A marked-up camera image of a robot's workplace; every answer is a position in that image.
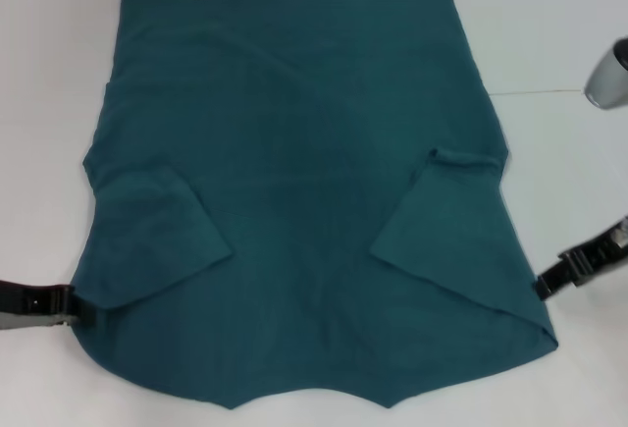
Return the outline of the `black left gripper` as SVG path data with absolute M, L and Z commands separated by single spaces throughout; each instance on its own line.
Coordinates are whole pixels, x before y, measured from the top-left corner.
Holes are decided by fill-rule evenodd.
M 98 310 L 73 298 L 69 285 L 30 286 L 1 282 L 1 329 L 14 330 L 57 325 L 93 325 Z

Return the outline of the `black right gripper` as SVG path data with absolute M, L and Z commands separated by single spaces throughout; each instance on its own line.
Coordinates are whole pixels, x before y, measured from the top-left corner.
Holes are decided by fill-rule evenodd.
M 582 286 L 627 259 L 627 218 L 598 236 L 582 242 L 560 255 L 563 268 L 550 268 L 539 275 L 534 290 L 547 300 L 565 287 L 566 281 Z

